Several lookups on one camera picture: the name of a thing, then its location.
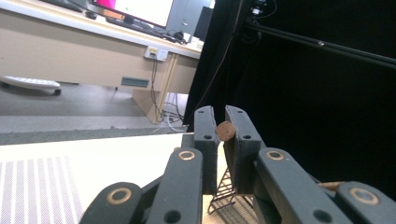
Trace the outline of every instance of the gray floor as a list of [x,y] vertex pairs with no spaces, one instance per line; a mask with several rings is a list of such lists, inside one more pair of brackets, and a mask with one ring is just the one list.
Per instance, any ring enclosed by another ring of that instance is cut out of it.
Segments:
[[[0,133],[33,133],[102,129],[147,129],[171,125],[183,129],[181,121],[153,124],[134,103],[132,92],[110,87],[61,83],[62,94],[14,86],[0,88]],[[168,94],[184,114],[188,95]],[[168,111],[176,112],[174,105]]]

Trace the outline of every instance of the electrical socket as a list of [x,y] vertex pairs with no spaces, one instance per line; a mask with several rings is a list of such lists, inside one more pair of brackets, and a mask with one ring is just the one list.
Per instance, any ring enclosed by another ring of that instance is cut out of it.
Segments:
[[158,56],[158,49],[148,46],[145,52],[145,58],[156,59]]
[[157,49],[148,46],[145,52],[145,58],[154,59],[157,61],[165,62],[167,57],[168,57],[168,50],[166,49]]

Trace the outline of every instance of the black backdrop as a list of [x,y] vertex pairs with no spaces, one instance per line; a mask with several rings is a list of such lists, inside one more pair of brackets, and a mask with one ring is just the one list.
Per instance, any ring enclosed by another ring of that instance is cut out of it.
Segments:
[[[360,181],[396,199],[395,69],[259,34],[243,23],[251,2],[216,3],[187,103],[189,130],[196,108],[213,105],[221,122],[224,106],[235,105],[247,111],[268,147],[287,150],[317,179]],[[276,14],[263,23],[313,38],[325,38],[315,35],[324,34],[318,32],[320,25],[328,25],[321,29],[337,34],[327,41],[396,58],[395,29],[384,28],[396,21],[393,1],[370,3],[372,12],[368,3],[359,7],[355,1],[288,2],[278,2]],[[308,3],[314,6],[312,14],[295,17]],[[373,18],[377,26],[364,22],[353,26],[368,29],[367,34],[378,32],[369,36],[375,39],[360,38],[357,27],[347,31],[350,22],[340,21],[363,17],[344,18],[345,6],[369,13],[365,18]],[[319,9],[331,13],[315,11]],[[325,15],[334,18],[323,19]]]

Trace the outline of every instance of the keyboard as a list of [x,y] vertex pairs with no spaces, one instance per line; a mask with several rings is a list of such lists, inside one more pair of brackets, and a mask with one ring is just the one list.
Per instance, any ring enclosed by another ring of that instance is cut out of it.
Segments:
[[78,6],[68,4],[66,2],[63,2],[62,0],[40,0],[40,1],[50,3],[50,4],[53,4],[58,7],[64,7],[64,8],[76,11],[76,12],[82,12],[82,10]]
[[135,31],[144,33],[146,35],[154,35],[154,36],[157,36],[159,38],[163,38],[163,34],[160,34],[160,33],[156,32],[154,29],[152,29],[152,30],[144,29],[144,28],[142,28],[142,27],[140,27],[138,25],[127,23],[127,22],[123,22],[121,20],[114,19],[114,18],[106,18],[106,21],[109,22],[109,23],[118,25],[118,26],[122,26],[122,27],[125,27],[125,28],[128,28],[128,29],[131,29],[131,30],[135,30]]

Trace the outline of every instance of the desk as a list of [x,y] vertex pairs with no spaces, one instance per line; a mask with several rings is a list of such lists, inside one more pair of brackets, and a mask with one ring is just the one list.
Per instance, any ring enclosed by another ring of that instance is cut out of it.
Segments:
[[[150,98],[153,61],[147,46],[169,51],[158,63],[153,89],[162,107],[166,93],[188,93],[200,57],[190,49],[155,36],[36,0],[0,0],[0,76],[123,87],[155,122]],[[121,86],[123,77],[148,80],[148,86]]]
[[[167,134],[0,146],[0,222],[77,223],[108,185],[124,181],[142,188],[162,175],[181,137]],[[218,167],[221,179],[226,168],[223,150],[219,150]],[[206,209],[211,198],[204,196],[204,223],[257,223],[252,209],[239,199],[234,206],[209,215]]]

